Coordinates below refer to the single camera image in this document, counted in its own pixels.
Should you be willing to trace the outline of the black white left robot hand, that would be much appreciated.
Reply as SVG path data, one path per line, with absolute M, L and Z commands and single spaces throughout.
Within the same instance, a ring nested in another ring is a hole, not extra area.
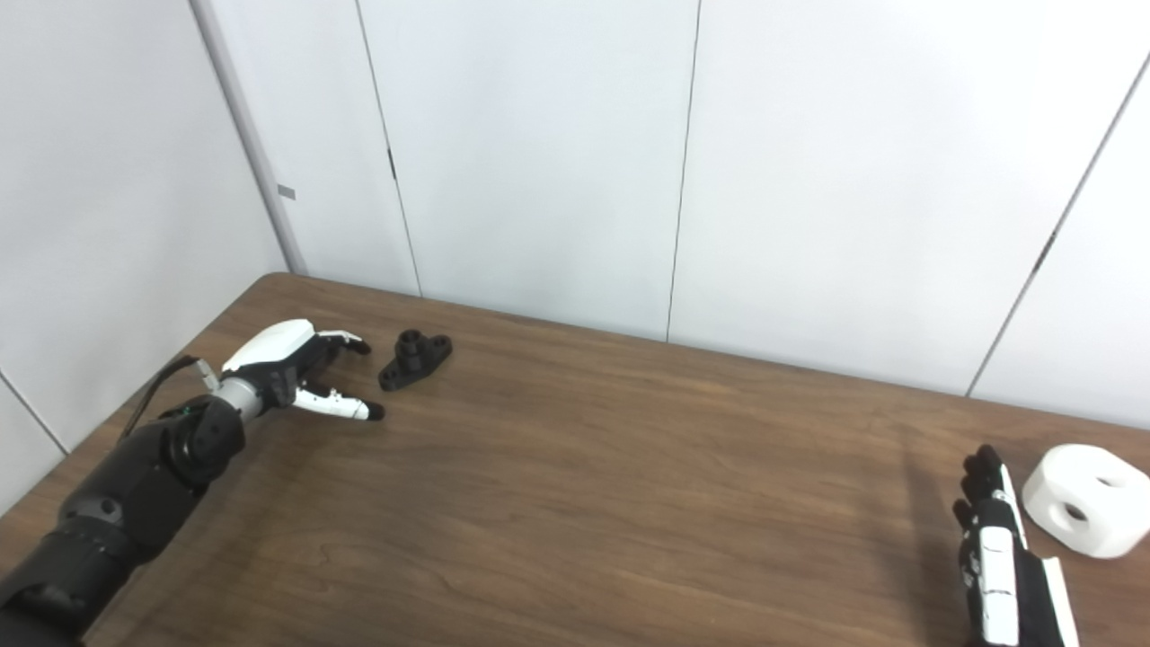
M 213 395 L 233 406 L 243 423 L 271 409 L 298 408 L 350 421 L 381 421 L 385 407 L 316 384 L 342 351 L 369 355 L 360 336 L 342 329 L 317 331 L 309 319 L 288 319 L 263 329 L 223 364 Z

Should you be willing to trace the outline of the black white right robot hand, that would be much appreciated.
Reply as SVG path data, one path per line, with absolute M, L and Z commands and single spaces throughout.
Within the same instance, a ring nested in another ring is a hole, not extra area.
M 963 496 L 952 513 L 961 527 L 958 565 L 969 614 L 965 644 L 1078 646 L 1060 561 L 1032 552 L 1009 467 L 990 445 L 981 445 L 963 468 Z

